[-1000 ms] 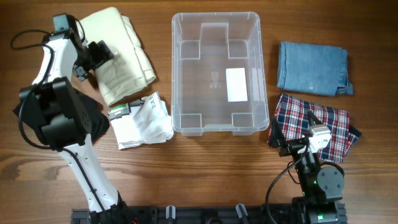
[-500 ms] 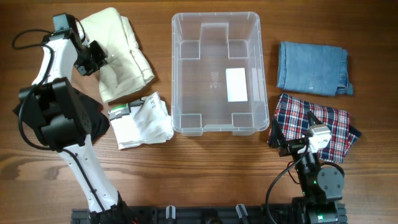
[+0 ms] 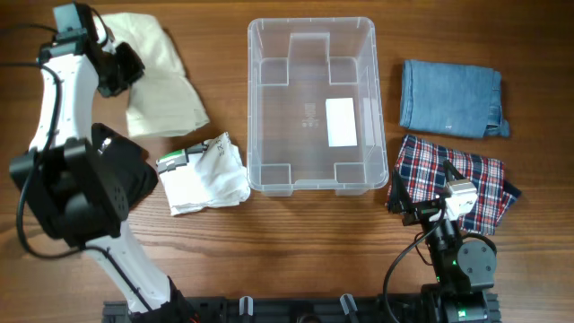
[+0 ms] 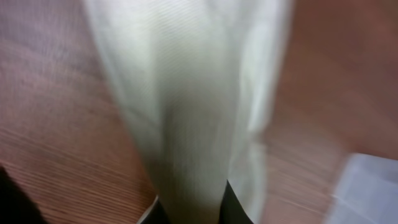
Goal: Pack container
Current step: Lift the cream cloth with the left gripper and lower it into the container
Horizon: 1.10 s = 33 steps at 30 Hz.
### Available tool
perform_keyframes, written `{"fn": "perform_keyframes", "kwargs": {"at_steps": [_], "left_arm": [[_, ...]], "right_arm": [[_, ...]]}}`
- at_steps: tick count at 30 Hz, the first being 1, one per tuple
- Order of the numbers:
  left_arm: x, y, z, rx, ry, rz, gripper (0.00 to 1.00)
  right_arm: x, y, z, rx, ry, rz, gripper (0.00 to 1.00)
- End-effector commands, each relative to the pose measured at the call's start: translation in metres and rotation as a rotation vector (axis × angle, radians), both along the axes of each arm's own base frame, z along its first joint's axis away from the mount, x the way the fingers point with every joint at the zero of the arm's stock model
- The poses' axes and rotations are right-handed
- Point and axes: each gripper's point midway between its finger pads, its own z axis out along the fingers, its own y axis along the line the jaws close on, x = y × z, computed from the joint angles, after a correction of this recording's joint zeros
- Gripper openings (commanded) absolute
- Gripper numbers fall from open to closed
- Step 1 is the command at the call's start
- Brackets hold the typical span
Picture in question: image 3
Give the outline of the cream cloth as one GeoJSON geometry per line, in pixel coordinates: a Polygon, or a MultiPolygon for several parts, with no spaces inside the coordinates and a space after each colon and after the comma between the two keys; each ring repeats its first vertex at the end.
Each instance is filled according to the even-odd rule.
{"type": "Polygon", "coordinates": [[[129,136],[182,136],[209,123],[178,51],[156,17],[142,13],[105,14],[96,26],[99,34],[103,33],[101,27],[107,26],[114,46],[129,44],[144,65],[143,76],[129,89],[129,136]]]}

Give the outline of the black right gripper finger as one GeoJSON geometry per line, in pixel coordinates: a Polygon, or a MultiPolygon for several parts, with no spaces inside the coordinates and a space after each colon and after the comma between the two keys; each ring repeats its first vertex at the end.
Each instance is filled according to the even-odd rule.
{"type": "Polygon", "coordinates": [[[443,169],[446,182],[462,179],[462,174],[457,170],[457,168],[452,164],[450,160],[445,160],[443,162],[443,169]]]}
{"type": "Polygon", "coordinates": [[[387,210],[393,214],[408,214],[413,202],[397,169],[393,169],[392,183],[388,194],[387,210]]]}

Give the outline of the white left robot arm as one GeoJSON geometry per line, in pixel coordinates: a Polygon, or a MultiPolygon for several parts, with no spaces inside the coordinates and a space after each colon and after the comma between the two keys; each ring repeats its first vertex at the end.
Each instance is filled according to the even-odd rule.
{"type": "Polygon", "coordinates": [[[192,315],[185,297],[127,221],[130,199],[117,177],[127,166],[103,157],[92,142],[95,93],[126,90],[142,76],[142,61],[126,43],[111,46],[89,7],[64,5],[54,15],[54,36],[33,64],[44,84],[39,125],[28,151],[9,165],[21,191],[19,241],[36,258],[88,254],[123,293],[133,322],[183,322],[192,315]]]}

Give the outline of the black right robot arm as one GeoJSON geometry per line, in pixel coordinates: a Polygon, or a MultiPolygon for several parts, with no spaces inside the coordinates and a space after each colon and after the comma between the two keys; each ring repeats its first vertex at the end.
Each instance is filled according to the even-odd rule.
{"type": "Polygon", "coordinates": [[[406,247],[387,270],[383,311],[390,322],[500,322],[498,296],[488,292],[494,286],[498,250],[481,234],[462,234],[457,224],[474,208],[477,189],[450,161],[443,162],[443,170],[442,191],[431,200],[417,203],[411,199],[399,171],[393,171],[387,208],[403,216],[404,226],[421,225],[422,236],[406,247]],[[427,264],[433,268],[437,282],[423,285],[414,301],[391,302],[391,275],[421,243],[430,252],[427,264]]]}

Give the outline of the black garment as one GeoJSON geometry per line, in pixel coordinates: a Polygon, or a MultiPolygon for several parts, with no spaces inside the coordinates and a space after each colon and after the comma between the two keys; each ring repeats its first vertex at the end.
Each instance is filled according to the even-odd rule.
{"type": "Polygon", "coordinates": [[[130,209],[153,192],[158,176],[143,147],[102,123],[91,126],[91,139],[122,185],[130,209]]]}

